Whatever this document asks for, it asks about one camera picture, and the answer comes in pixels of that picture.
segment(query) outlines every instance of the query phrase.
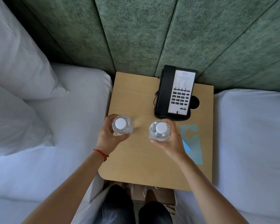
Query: green fabric panel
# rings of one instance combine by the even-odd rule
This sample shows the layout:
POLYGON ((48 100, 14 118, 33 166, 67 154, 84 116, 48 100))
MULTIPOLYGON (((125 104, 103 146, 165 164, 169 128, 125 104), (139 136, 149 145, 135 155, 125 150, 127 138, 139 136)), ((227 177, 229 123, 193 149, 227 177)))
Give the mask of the green fabric panel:
POLYGON ((50 62, 73 64, 70 57, 22 0, 3 0, 50 62))
MULTIPOLYGON (((253 23, 200 77, 199 83, 212 84, 215 90, 233 88, 243 79, 270 67, 280 60, 280 0, 253 23)), ((251 77, 253 89, 268 88, 269 77, 251 77)))
POLYGON ((165 64, 201 73, 274 1, 178 0, 155 76, 165 64))
POLYGON ((94 0, 23 0, 73 62, 115 73, 94 0))
POLYGON ((280 61, 233 85, 231 88, 261 88, 280 91, 280 61))
POLYGON ((116 71, 155 74, 176 0, 95 0, 116 71))

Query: red string bracelet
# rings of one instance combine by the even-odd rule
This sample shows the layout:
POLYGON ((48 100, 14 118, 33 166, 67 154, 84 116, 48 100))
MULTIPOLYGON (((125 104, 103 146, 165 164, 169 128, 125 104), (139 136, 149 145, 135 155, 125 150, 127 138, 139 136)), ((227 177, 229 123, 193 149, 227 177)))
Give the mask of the red string bracelet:
POLYGON ((94 151, 97 151, 98 153, 100 153, 103 158, 105 159, 104 162, 107 160, 107 158, 109 157, 109 155, 106 155, 105 153, 103 153, 101 150, 98 149, 94 149, 94 151))

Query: mattress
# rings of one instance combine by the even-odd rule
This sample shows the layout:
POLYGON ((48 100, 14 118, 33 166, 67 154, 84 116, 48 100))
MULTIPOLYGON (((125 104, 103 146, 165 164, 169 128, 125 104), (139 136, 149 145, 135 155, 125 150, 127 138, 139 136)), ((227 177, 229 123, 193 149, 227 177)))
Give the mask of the mattress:
MULTIPOLYGON (((213 184, 250 224, 280 223, 280 93, 214 96, 213 184)), ((205 223, 192 192, 175 191, 178 223, 205 223)))
MULTIPOLYGON (((52 129, 55 147, 0 157, 0 198, 43 201, 96 147, 112 93, 110 77, 93 68, 64 64, 52 68, 70 93, 27 104, 52 129)), ((102 186, 97 175, 84 201, 91 201, 102 186)))

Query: telephone handset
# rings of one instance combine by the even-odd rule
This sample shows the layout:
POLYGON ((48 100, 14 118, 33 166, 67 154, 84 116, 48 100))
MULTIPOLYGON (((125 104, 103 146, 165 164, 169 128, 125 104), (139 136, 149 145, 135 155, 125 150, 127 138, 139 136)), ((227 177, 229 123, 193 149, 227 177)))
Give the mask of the telephone handset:
POLYGON ((197 71, 165 65, 162 70, 154 114, 159 119, 187 120, 197 71))

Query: water bottle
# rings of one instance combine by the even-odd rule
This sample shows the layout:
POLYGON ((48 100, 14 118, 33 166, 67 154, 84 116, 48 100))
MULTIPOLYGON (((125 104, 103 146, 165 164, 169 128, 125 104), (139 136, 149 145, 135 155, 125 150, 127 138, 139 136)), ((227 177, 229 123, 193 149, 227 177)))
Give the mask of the water bottle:
POLYGON ((149 137, 157 141, 164 141, 170 136, 170 125, 162 120, 154 121, 149 127, 149 137))
POLYGON ((114 132, 119 135, 132 133, 133 123, 129 117, 124 115, 119 115, 113 120, 112 128, 114 132))

